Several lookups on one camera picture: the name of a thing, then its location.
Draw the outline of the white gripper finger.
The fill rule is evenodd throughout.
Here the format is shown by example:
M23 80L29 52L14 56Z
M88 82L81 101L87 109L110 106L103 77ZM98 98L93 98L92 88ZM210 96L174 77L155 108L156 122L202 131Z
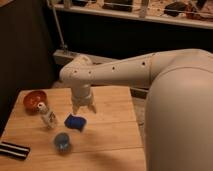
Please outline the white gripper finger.
M96 106L93 104L88 105L88 109L93 113L97 113Z
M79 106L73 106L73 114L74 115L77 115L79 108L80 108Z

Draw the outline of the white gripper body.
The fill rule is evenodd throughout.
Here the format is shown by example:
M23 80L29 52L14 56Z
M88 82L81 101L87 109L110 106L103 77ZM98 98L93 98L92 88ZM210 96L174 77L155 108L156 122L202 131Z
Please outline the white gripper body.
M93 104L93 93L91 86L77 85L71 88L72 103L75 106L90 106Z

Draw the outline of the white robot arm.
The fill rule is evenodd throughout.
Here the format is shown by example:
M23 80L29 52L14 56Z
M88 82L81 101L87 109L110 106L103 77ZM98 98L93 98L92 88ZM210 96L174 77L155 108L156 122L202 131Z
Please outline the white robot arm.
M213 171L213 53L179 49L99 65L78 55L60 79L74 111L93 106L93 85L146 88L147 171Z

